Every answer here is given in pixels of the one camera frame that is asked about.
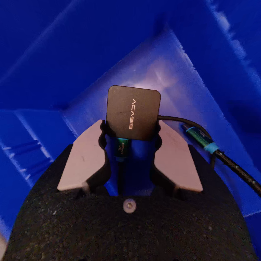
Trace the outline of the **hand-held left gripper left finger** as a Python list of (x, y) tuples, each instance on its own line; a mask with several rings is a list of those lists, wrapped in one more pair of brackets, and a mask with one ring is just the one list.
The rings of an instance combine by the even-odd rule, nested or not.
[(106, 152), (105, 120), (98, 120), (73, 142), (58, 191), (83, 189), (94, 191), (111, 178), (111, 167)]

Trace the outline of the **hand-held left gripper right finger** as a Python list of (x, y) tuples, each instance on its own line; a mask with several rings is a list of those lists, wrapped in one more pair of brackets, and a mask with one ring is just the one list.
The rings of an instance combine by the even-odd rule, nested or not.
[(166, 196), (201, 194), (203, 186), (184, 138), (162, 120), (157, 121), (155, 153), (150, 180)]

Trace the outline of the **black square usb hub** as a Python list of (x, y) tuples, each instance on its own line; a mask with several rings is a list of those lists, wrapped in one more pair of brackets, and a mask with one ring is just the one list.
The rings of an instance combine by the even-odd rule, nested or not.
[(107, 135), (151, 141), (155, 136), (160, 101), (157, 90), (111, 86), (107, 99)]

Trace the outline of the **blue plastic bin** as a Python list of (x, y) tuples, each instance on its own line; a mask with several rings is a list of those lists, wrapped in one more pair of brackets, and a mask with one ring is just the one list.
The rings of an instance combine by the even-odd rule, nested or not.
[(260, 197), (182, 131), (203, 191), (150, 179), (133, 140), (93, 192), (59, 191), (113, 85), (156, 90), (260, 183), (260, 1), (1, 1), (3, 260), (260, 260)]

